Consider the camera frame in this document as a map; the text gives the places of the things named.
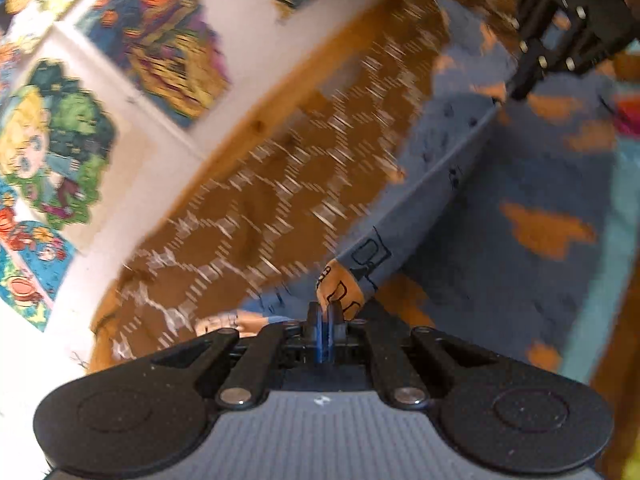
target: metal screw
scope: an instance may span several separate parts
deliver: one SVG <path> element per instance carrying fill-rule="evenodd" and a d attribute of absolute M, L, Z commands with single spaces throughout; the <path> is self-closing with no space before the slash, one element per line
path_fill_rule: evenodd
<path fill-rule="evenodd" d="M 420 388 L 396 388 L 394 390 L 394 399 L 400 404 L 420 404 L 427 396 Z"/>
<path fill-rule="evenodd" d="M 227 388 L 220 394 L 220 400 L 233 406 L 242 406 L 251 399 L 251 392 L 244 388 Z"/>

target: blonde cartoon girl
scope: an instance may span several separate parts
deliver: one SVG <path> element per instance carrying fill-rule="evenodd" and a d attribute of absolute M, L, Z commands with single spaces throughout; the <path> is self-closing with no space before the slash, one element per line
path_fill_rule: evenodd
<path fill-rule="evenodd" d="M 84 200 L 78 186 L 80 162 L 49 151 L 49 110 L 37 87 L 23 87 L 12 101 L 0 132 L 0 171 L 5 177 L 33 179 L 32 189 L 42 195 L 29 198 L 40 202 L 45 212 L 68 218 L 68 196 Z M 55 196 L 62 209 L 50 205 Z"/>

